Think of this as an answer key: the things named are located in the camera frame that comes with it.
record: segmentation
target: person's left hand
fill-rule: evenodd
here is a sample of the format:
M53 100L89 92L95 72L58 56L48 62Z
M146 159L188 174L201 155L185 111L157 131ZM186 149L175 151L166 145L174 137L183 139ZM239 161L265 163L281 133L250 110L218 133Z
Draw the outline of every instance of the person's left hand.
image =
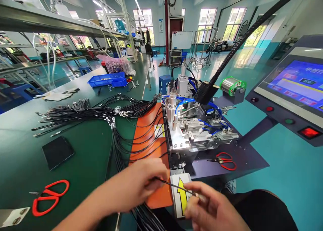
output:
M127 212L163 185L159 180L152 180L154 177L167 181L168 172L160 158L139 160L100 185L89 198L103 217Z

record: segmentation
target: yellow arrow sticker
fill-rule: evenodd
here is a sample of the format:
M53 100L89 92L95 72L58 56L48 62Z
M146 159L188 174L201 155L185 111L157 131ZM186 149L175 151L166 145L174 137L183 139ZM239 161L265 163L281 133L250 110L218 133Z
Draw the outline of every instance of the yellow arrow sticker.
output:
M181 178L179 178L178 186L181 188L184 188L184 183ZM187 205L187 196L186 196L186 191L178 188L177 193L179 193L181 197L181 205L182 205L182 215L184 216L186 205Z

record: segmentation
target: hand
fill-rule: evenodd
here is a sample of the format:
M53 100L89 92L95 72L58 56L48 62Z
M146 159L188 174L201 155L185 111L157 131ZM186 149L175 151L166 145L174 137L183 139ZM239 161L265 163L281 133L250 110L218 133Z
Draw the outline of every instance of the hand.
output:
M102 217L127 212L145 202L163 185L161 181L151 179L167 180L168 172L160 158L139 160L100 185L89 198L97 205Z
M194 231L250 231L248 225L220 192L203 182L189 182L184 188L206 198L192 196L186 206L185 217L192 219Z

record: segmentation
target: whiteboard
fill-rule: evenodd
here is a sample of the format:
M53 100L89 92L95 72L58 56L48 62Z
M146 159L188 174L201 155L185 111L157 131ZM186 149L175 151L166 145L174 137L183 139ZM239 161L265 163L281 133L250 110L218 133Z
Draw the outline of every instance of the whiteboard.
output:
M173 32L172 49L188 49L192 45L193 32Z

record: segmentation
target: smartphone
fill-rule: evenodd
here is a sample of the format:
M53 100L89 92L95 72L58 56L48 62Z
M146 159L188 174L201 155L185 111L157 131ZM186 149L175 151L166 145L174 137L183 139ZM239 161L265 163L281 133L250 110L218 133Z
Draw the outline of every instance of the smartphone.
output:
M49 170L57 168L75 152L68 141L60 136L42 147Z

